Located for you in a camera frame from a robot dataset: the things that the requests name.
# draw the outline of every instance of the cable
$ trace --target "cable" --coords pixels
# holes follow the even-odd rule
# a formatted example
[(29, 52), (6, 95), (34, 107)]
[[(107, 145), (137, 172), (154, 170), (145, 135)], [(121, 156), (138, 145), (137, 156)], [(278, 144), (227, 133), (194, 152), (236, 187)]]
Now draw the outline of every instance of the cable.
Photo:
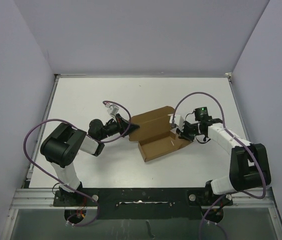
[(72, 227), (76, 227), (78, 225), (78, 224), (74, 224), (74, 223), (70, 222), (70, 219), (73, 218), (73, 217), (78, 217), (78, 214), (74, 213), (74, 214), (68, 216), (67, 219), (66, 219), (66, 223), (65, 223), (66, 226), (68, 226), (68, 223), (70, 223), (72, 225)]
[(81, 205), (81, 209), (78, 208), (78, 209), (76, 210), (76, 214), (79, 215), (79, 210), (80, 210), (80, 214), (82, 215), (82, 210), (85, 209), (86, 206), (87, 206), (87, 198), (84, 197), (84, 198), (83, 198), (83, 204)]
[(193, 110), (193, 112), (188, 113), (187, 115), (185, 115), (185, 119), (184, 119), (184, 121), (186, 121), (186, 120), (187, 120), (187, 117), (188, 117), (189, 115), (194, 114), (194, 113), (195, 113), (195, 110)]
[[(234, 136), (226, 127), (226, 121), (225, 121), (225, 113), (223, 111), (223, 108), (220, 104), (220, 102), (214, 97), (212, 96), (211, 94), (209, 93), (206, 93), (206, 92), (202, 92), (202, 91), (197, 91), (197, 92), (192, 92), (188, 95), (186, 95), (184, 98), (181, 99), (181, 101), (179, 101), (179, 103), (176, 105), (175, 109), (174, 109), (174, 113), (173, 113), (173, 116), (172, 116), (172, 124), (175, 123), (175, 115), (176, 115), (176, 112), (177, 112), (177, 109), (179, 107), (179, 105), (185, 100), (187, 99), (188, 97), (192, 96), (192, 95), (195, 95), (195, 94), (202, 94), (202, 95), (206, 95), (210, 98), (212, 98), (216, 104), (218, 105), (218, 107), (220, 108), (220, 111), (221, 111), (221, 116), (222, 116), (222, 124), (223, 124), (223, 128), (224, 130), (234, 139), (236, 140), (242, 147), (244, 147), (244, 149), (249, 153), (250, 157), (252, 158), (253, 162), (254, 162), (254, 165), (258, 171), (258, 173), (260, 174), (260, 178), (261, 178), (261, 181), (262, 181), (262, 188), (263, 188), (263, 191), (262, 191), (262, 195), (261, 196), (256, 196), (256, 195), (253, 195), (247, 191), (242, 191), (243, 193), (253, 197), (253, 198), (256, 198), (256, 199), (263, 199), (266, 194), (267, 194), (267, 187), (266, 187), (266, 180), (265, 180), (265, 176), (263, 175), (262, 173), (262, 170), (260, 168), (260, 165), (257, 161), (257, 159), (255, 158), (255, 156), (253, 155), (253, 153), (250, 151), (250, 149), (242, 142), (240, 141), (236, 136)], [(208, 215), (209, 211), (212, 209), (212, 207), (218, 203), (218, 201), (220, 201), (222, 198), (223, 198), (224, 195), (221, 195), (211, 206), (210, 208), (208, 208), (208, 210), (205, 212), (205, 214), (203, 215), (203, 218), (200, 222), (200, 226), (199, 226), (199, 239), (201, 239), (201, 228), (202, 228), (202, 225), (203, 225), (203, 222), (206, 218), (206, 216)], [(224, 232), (225, 234), (225, 237), (226, 239), (228, 239), (228, 236), (227, 236), (227, 233), (224, 231), (223, 228), (221, 228), (221, 230)]]
[(124, 106), (122, 106), (121, 104), (119, 104), (119, 103), (117, 103), (117, 102), (115, 102), (115, 101), (108, 101), (108, 100), (106, 100), (106, 101), (103, 101), (102, 103), (103, 103), (104, 105), (106, 105), (107, 103), (118, 105), (119, 107), (123, 108), (123, 109), (126, 111), (127, 115), (129, 116), (129, 124), (128, 124), (127, 128), (124, 130), (124, 132), (123, 132), (120, 136), (118, 136), (118, 137), (116, 137), (116, 138), (114, 138), (114, 139), (111, 139), (111, 140), (109, 140), (109, 141), (99, 141), (99, 140), (96, 140), (96, 139), (90, 137), (91, 139), (97, 141), (97, 142), (100, 143), (100, 144), (108, 144), (108, 143), (114, 142), (115, 140), (118, 140), (119, 138), (123, 137), (123, 136), (127, 133), (127, 131), (129, 130), (129, 128), (130, 128), (130, 126), (131, 126), (131, 114), (130, 114), (130, 112), (128, 111), (128, 109), (126, 109)]
[(114, 121), (113, 118), (111, 118), (109, 121), (106, 122), (105, 126), (109, 125), (110, 123), (112, 123)]
[(216, 211), (213, 212), (214, 215), (217, 215), (218, 212), (220, 212), (225, 206), (229, 205), (230, 201), (228, 201), (227, 203), (221, 205)]
[[(207, 211), (205, 212), (205, 214), (203, 215), (203, 217), (202, 217), (202, 219), (201, 219), (201, 221), (200, 221), (200, 225), (199, 225), (199, 240), (201, 240), (201, 231), (202, 231), (202, 226), (203, 226), (203, 222), (204, 221), (207, 221), (206, 220), (206, 216), (208, 215), (208, 213), (211, 211), (211, 209), (223, 198), (225, 196), (225, 194), (223, 194), (223, 195), (221, 195), (217, 200), (215, 200), (215, 202), (214, 203), (212, 203), (212, 205), (207, 209)], [(216, 222), (213, 222), (213, 221), (209, 221), (210, 223), (212, 223), (213, 225), (216, 225), (216, 226), (218, 226), (221, 230), (222, 230), (222, 232), (224, 233), (224, 236), (225, 236), (225, 239), (229, 239), (228, 238), (228, 234), (226, 233), (226, 231), (223, 229), (223, 227), (222, 226), (220, 226), (218, 223), (216, 223)]]
[(58, 185), (58, 184), (60, 184), (59, 182), (57, 182), (56, 184), (54, 184), (53, 185), (53, 187), (52, 187), (52, 193), (53, 193), (53, 195), (56, 195), (54, 192), (53, 192), (53, 189), (55, 189), (55, 187), (56, 187), (56, 185)]
[(195, 139), (196, 141), (199, 143), (199, 144), (207, 144), (208, 142), (210, 142), (211, 138), (209, 138), (207, 141), (199, 141), (197, 136), (195, 136)]
[(30, 129), (30, 131), (25, 135), (25, 138), (24, 138), (24, 141), (23, 141), (23, 152), (24, 152), (24, 155), (26, 156), (26, 158), (29, 160), (30, 163), (32, 163), (34, 166), (36, 166), (38, 169), (40, 169), (42, 172), (44, 172), (46, 175), (50, 176), (51, 178), (53, 178), (54, 180), (58, 181), (60, 184), (64, 185), (66, 188), (70, 189), (71, 191), (77, 193), (77, 194), (80, 194), (82, 195), (83, 197), (86, 197), (88, 199), (90, 199), (92, 202), (94, 202), (97, 206), (97, 209), (96, 209), (96, 215), (95, 217), (90, 220), (89, 222), (87, 223), (77, 223), (77, 224), (74, 224), (72, 223), (73, 226), (76, 226), (76, 227), (84, 227), (84, 226), (87, 226), (91, 223), (93, 223), (99, 216), (100, 214), (100, 205), (99, 203), (94, 200), (91, 196), (83, 193), (83, 192), (80, 192), (66, 184), (64, 184), (64, 182), (62, 182), (59, 178), (53, 176), (51, 173), (47, 172), (46, 170), (44, 170), (41, 166), (39, 166), (36, 162), (34, 162), (31, 157), (29, 156), (28, 152), (27, 152), (27, 141), (28, 141), (28, 138), (30, 136), (30, 134), (35, 130), (37, 129), (38, 127), (40, 127), (41, 125), (43, 124), (46, 124), (46, 123), (49, 123), (49, 122), (62, 122), (62, 123), (65, 123), (65, 124), (69, 124), (70, 126), (72, 126), (73, 128), (75, 129), (78, 129), (77, 127), (75, 127), (73, 124), (71, 124), (70, 122), (68, 121), (65, 121), (65, 120), (62, 120), (62, 119), (56, 119), (56, 118), (53, 118), (53, 119), (48, 119), (48, 120), (45, 120), (41, 123), (39, 123), (38, 125), (34, 126), (33, 128)]
[(212, 98), (216, 104), (218, 105), (218, 107), (220, 108), (220, 111), (221, 111), (221, 116), (222, 116), (222, 124), (223, 124), (223, 128), (224, 130), (234, 139), (236, 140), (242, 147), (244, 147), (244, 149), (249, 153), (250, 157), (252, 158), (254, 164), (255, 164), (255, 167), (258, 171), (258, 173), (260, 174), (260, 178), (261, 178), (261, 181), (262, 181), (262, 187), (263, 187), (263, 193), (261, 196), (256, 196), (256, 195), (253, 195), (247, 191), (242, 191), (243, 193), (253, 197), (253, 198), (256, 198), (256, 199), (263, 199), (266, 194), (267, 194), (267, 187), (266, 187), (266, 180), (265, 180), (265, 176), (263, 175), (262, 173), (262, 170), (260, 168), (260, 165), (256, 159), (256, 157), (253, 155), (253, 153), (251, 152), (251, 150), (242, 142), (240, 141), (236, 136), (234, 136), (226, 127), (226, 121), (225, 121), (225, 113), (223, 111), (223, 108), (220, 104), (220, 102), (214, 97), (212, 96), (211, 94), (209, 93), (206, 93), (206, 92), (202, 92), (202, 91), (197, 91), (197, 92), (192, 92), (188, 95), (186, 95), (184, 98), (181, 99), (181, 101), (179, 101), (179, 103), (176, 105), (175, 109), (174, 109), (174, 113), (173, 113), (173, 117), (172, 117), (172, 124), (175, 123), (175, 115), (176, 115), (176, 112), (177, 112), (177, 109), (179, 107), (179, 105), (185, 100), (187, 99), (188, 97), (192, 96), (192, 95), (195, 95), (195, 94), (202, 94), (202, 95), (206, 95), (210, 98)]
[[(129, 124), (128, 124), (127, 128), (125, 129), (125, 131), (124, 131), (120, 136), (116, 137), (115, 139), (109, 140), (109, 141), (98, 141), (98, 140), (95, 140), (95, 141), (97, 141), (97, 142), (99, 142), (99, 143), (105, 144), (105, 143), (114, 142), (115, 140), (121, 138), (122, 136), (124, 136), (124, 135), (127, 133), (127, 131), (129, 130), (129, 128), (130, 128), (130, 126), (131, 126), (131, 114), (130, 114), (130, 112), (128, 111), (128, 109), (126, 109), (124, 106), (122, 106), (121, 104), (119, 104), (119, 103), (117, 103), (117, 102), (107, 100), (107, 101), (103, 101), (102, 103), (103, 103), (104, 105), (105, 105), (106, 103), (112, 103), (112, 104), (118, 105), (119, 107), (123, 108), (123, 109), (126, 111), (126, 113), (128, 114), (128, 116), (129, 116)], [(74, 126), (72, 123), (70, 123), (70, 122), (68, 122), (68, 121), (66, 121), (66, 120), (62, 120), (62, 119), (53, 118), (53, 119), (48, 119), (48, 120), (42, 121), (42, 122), (39, 123), (38, 125), (36, 125), (36, 126), (34, 126), (33, 128), (31, 128), (30, 131), (25, 135), (25, 138), (24, 138), (24, 141), (23, 141), (23, 152), (24, 152), (24, 155), (25, 155), (25, 157), (29, 160), (30, 163), (32, 163), (34, 166), (36, 166), (38, 169), (40, 169), (43, 173), (45, 173), (45, 174), (48, 175), (49, 177), (51, 177), (51, 178), (53, 178), (54, 180), (56, 180), (59, 184), (62, 184), (62, 185), (64, 185), (66, 188), (70, 189), (71, 191), (73, 191), (73, 192), (75, 192), (75, 193), (77, 193), (77, 194), (80, 194), (80, 195), (82, 195), (82, 196), (85, 197), (85, 198), (90, 199), (92, 202), (94, 202), (94, 203), (96, 204), (96, 206), (97, 206), (96, 215), (95, 215), (95, 217), (94, 217), (92, 220), (90, 220), (90, 221), (87, 222), (87, 223), (81, 223), (81, 224), (79, 224), (79, 223), (77, 223), (77, 224), (72, 223), (72, 225), (73, 225), (73, 226), (76, 226), (76, 227), (87, 226), (87, 225), (93, 223), (93, 222), (98, 218), (98, 216), (99, 216), (99, 214), (100, 214), (100, 205), (99, 205), (98, 201), (94, 200), (91, 196), (89, 196), (89, 195), (87, 195), (87, 194), (85, 194), (85, 193), (83, 193), (83, 192), (80, 192), (80, 191), (78, 191), (78, 190), (76, 190), (76, 189), (74, 189), (74, 188), (72, 188), (72, 187), (70, 187), (70, 186), (64, 184), (64, 182), (62, 182), (60, 179), (58, 179), (57, 177), (53, 176), (51, 173), (47, 172), (47, 171), (44, 170), (41, 166), (39, 166), (36, 162), (34, 162), (34, 161), (31, 159), (31, 157), (29, 156), (28, 152), (27, 152), (27, 141), (28, 141), (28, 138), (29, 138), (30, 134), (31, 134), (35, 129), (37, 129), (38, 127), (40, 127), (41, 125), (46, 124), (46, 123), (49, 123), (49, 122), (62, 122), (62, 123), (65, 123), (65, 124), (70, 125), (71, 127), (75, 128), (75, 129), (78, 129), (78, 128), (77, 128), (76, 126)]]

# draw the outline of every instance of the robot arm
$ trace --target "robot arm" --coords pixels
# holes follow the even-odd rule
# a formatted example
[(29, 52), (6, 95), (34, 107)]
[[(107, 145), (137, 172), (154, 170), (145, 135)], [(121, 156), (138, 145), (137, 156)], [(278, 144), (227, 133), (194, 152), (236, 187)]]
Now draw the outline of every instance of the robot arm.
[[(260, 174), (251, 156), (225, 131), (222, 120), (209, 116), (207, 107), (195, 109), (194, 115), (197, 123), (189, 123), (180, 115), (175, 116), (173, 127), (177, 127), (176, 132), (179, 134), (179, 138), (192, 142), (197, 135), (204, 135), (217, 142), (230, 155), (229, 174), (207, 182), (211, 194), (222, 195), (262, 186)], [(240, 138), (233, 131), (230, 132), (251, 150), (262, 170), (265, 183), (269, 185), (271, 175), (265, 146), (260, 143), (253, 144)]]
[[(82, 188), (73, 164), (78, 151), (97, 157), (105, 146), (101, 140), (117, 133), (123, 134), (129, 125), (129, 122), (117, 113), (119, 108), (116, 105), (107, 103), (105, 106), (112, 117), (105, 125), (99, 119), (92, 120), (87, 135), (86, 131), (61, 123), (41, 145), (40, 152), (51, 163), (58, 179), (73, 189)], [(139, 125), (131, 123), (129, 130), (122, 137), (138, 128)], [(64, 194), (73, 194), (73, 191), (63, 185), (60, 185), (60, 188)]]

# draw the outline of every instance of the white connector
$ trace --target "white connector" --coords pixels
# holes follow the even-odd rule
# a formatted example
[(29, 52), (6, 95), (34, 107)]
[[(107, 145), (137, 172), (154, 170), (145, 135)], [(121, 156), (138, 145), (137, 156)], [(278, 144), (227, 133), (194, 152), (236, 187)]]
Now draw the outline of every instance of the white connector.
[[(169, 122), (170, 122), (170, 125), (172, 125), (172, 123), (173, 123), (173, 114), (169, 114), (169, 116), (170, 116)], [(176, 125), (176, 127), (178, 129), (180, 129), (180, 131), (182, 131), (183, 130), (183, 125), (185, 124), (185, 120), (183, 119), (183, 117), (181, 115), (177, 115), (176, 114), (174, 116), (174, 124)]]
[(229, 175), (212, 180), (211, 188), (215, 195), (222, 195), (222, 194), (233, 193), (237, 191), (232, 186)]
[(111, 104), (109, 102), (107, 102), (105, 104), (105, 107), (107, 108), (107, 113), (114, 119), (116, 120), (116, 114), (119, 111), (119, 107), (115, 104)]

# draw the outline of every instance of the cardboard box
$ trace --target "cardboard box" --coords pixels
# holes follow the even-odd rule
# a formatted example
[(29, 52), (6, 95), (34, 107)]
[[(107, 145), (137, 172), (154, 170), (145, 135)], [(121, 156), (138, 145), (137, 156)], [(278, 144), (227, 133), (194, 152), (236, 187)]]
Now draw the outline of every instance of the cardboard box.
[(145, 162), (172, 153), (191, 143), (179, 139), (176, 133), (171, 132), (169, 115), (174, 111), (173, 107), (164, 106), (131, 118), (131, 122), (140, 125), (140, 128), (129, 134), (129, 140), (138, 141), (138, 148)]

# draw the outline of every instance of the white wall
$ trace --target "white wall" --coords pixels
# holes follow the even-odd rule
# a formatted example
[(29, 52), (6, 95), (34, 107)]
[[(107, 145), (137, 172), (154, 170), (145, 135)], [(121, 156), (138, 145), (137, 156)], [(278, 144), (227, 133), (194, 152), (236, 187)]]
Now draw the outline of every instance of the white wall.
[(267, 147), (282, 217), (282, 1), (271, 0), (233, 72), (233, 86), (252, 140)]
[(54, 73), (192, 77), (232, 71), (269, 2), (14, 1)]
[(42, 120), (53, 82), (53, 72), (15, 3), (0, 0), (0, 235), (28, 166), (23, 138)]

